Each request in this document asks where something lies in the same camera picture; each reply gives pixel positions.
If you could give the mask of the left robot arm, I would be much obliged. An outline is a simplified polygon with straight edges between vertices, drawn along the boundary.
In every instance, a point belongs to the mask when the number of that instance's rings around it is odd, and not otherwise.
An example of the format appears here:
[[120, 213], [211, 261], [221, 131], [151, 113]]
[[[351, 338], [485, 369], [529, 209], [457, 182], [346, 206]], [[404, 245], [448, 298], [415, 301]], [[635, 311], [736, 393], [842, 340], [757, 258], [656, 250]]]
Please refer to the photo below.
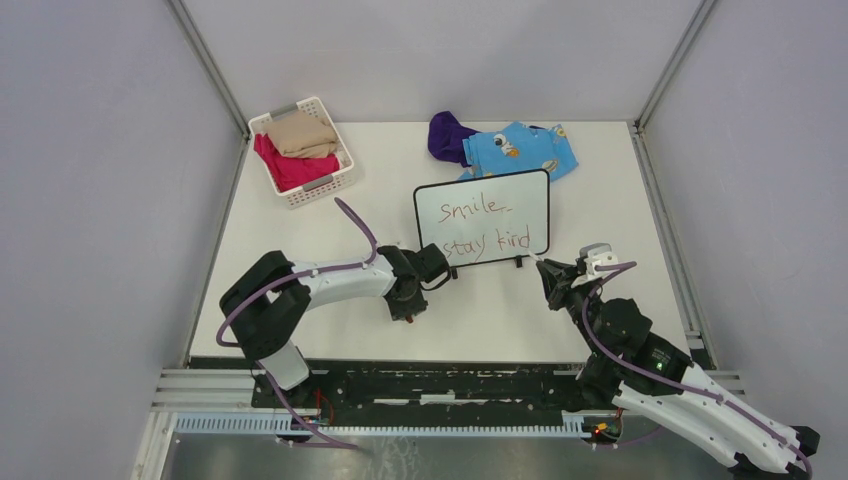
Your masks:
[[427, 309], [428, 284], [439, 288], [450, 279], [451, 266], [434, 244], [419, 251], [378, 246], [362, 258], [339, 263], [296, 262], [271, 251], [220, 298], [224, 322], [216, 341], [240, 349], [270, 374], [281, 400], [302, 407], [313, 397], [314, 381], [292, 336], [306, 313], [357, 298], [379, 298], [392, 320], [407, 321]]

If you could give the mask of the whiteboard with black frame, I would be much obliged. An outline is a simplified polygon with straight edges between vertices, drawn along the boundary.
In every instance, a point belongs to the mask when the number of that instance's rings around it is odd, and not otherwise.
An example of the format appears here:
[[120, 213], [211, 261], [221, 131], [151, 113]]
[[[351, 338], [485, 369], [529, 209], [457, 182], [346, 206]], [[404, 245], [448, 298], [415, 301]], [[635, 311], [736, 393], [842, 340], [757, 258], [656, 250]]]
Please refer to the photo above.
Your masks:
[[550, 248], [550, 179], [542, 169], [420, 186], [413, 204], [421, 245], [438, 247], [452, 268]]

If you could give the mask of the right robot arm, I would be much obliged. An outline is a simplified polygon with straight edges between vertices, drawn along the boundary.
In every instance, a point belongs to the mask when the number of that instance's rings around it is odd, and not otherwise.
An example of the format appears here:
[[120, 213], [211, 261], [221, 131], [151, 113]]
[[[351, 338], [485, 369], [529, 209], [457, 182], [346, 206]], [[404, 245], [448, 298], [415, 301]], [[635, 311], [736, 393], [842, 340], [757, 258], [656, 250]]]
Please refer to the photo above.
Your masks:
[[736, 479], [810, 479], [820, 435], [773, 420], [732, 394], [693, 358], [653, 333], [632, 299], [601, 297], [635, 267], [615, 257], [574, 264], [538, 258], [545, 300], [568, 313], [590, 349], [578, 375], [580, 400], [643, 416], [697, 446]]

